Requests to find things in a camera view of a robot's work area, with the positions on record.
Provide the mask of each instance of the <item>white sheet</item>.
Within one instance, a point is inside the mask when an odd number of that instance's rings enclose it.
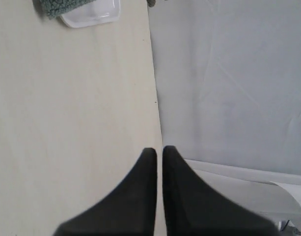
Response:
[[[301,175],[301,0],[158,1],[149,16],[164,144]]]

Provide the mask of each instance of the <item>gray fabric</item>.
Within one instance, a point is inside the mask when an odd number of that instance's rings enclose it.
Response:
[[[149,10],[165,145],[301,175],[301,0],[173,0]]]
[[[40,0],[44,13],[50,18],[55,18],[66,12],[74,10],[94,0]]]

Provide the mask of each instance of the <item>wooden panel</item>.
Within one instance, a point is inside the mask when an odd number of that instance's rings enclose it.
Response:
[[[146,1],[122,1],[116,23],[69,29],[31,0],[0,0],[0,235],[51,235],[144,147],[161,155]]]

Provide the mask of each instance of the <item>gray towel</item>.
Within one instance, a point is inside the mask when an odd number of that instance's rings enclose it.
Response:
[[[94,0],[40,0],[45,14],[53,19]]]

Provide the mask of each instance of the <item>white container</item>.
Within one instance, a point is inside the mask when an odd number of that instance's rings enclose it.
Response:
[[[61,15],[72,28],[82,28],[117,21],[121,14],[120,0],[95,0]]]

